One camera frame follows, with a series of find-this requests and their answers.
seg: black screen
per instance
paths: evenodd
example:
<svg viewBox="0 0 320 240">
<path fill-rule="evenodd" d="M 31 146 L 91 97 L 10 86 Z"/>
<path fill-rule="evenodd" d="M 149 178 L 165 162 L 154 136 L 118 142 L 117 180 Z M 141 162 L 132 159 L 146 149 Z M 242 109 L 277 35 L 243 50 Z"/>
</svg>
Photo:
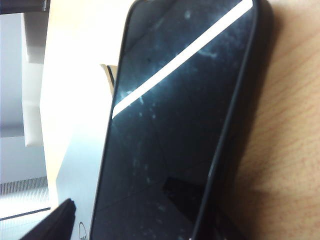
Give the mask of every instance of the black screen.
<svg viewBox="0 0 320 240">
<path fill-rule="evenodd" d="M 249 41 L 251 7 L 249 0 L 135 3 L 119 61 L 92 240 L 192 236 Z"/>
</svg>

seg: black smartphone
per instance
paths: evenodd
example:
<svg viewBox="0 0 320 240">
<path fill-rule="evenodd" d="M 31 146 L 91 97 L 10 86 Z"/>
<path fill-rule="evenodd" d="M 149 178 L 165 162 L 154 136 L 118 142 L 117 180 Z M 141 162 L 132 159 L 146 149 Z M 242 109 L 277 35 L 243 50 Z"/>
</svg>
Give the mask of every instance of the black smartphone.
<svg viewBox="0 0 320 240">
<path fill-rule="evenodd" d="M 242 127 L 235 119 L 252 95 L 251 72 L 271 25 L 264 0 L 132 5 L 91 240 L 199 239 L 226 139 Z"/>
</svg>

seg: wall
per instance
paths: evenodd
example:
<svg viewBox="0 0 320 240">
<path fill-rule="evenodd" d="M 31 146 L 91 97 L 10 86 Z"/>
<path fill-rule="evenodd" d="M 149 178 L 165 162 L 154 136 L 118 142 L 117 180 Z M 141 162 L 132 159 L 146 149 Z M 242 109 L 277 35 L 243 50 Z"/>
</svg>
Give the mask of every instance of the wall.
<svg viewBox="0 0 320 240">
<path fill-rule="evenodd" d="M 0 183 L 45 177 L 43 147 L 25 147 L 23 136 L 2 137 L 0 143 Z"/>
<path fill-rule="evenodd" d="M 1 137 L 24 135 L 22 114 L 22 15 L 0 15 Z"/>
</svg>

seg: logo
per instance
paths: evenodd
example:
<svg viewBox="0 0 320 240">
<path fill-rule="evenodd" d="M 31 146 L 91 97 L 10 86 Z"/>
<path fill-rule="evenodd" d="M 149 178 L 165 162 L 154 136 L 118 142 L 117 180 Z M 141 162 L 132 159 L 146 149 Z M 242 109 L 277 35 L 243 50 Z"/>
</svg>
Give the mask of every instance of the logo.
<svg viewBox="0 0 320 240">
<path fill-rule="evenodd" d="M 87 232 L 85 229 L 85 225 L 81 221 L 79 224 L 79 239 L 80 240 L 88 240 Z"/>
</svg>

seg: wood grain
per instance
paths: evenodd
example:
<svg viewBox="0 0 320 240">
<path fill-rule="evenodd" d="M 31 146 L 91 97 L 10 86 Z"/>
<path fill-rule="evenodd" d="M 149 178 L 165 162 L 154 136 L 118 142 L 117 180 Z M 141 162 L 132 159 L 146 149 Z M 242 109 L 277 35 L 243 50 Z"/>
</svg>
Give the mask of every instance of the wood grain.
<svg viewBox="0 0 320 240">
<path fill-rule="evenodd" d="M 272 53 L 223 208 L 254 240 L 320 239 L 320 2 L 270 0 Z"/>
</svg>

